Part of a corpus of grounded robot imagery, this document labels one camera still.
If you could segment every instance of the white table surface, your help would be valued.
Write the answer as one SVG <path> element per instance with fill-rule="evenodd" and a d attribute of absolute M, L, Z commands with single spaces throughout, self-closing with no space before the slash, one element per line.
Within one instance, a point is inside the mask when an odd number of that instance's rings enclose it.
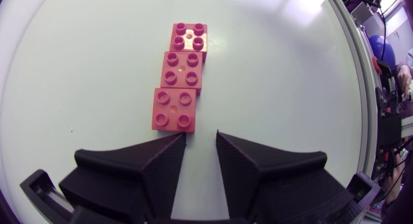
<path fill-rule="evenodd" d="M 208 25 L 208 55 L 173 218 L 228 218 L 217 129 L 283 150 L 322 150 L 346 186 L 360 151 L 358 78 L 337 16 L 317 1 L 46 0 L 15 53 L 1 109 L 2 163 L 21 221 L 44 223 L 19 187 L 38 168 L 57 186 L 80 148 L 168 134 L 150 126 L 176 22 Z"/>

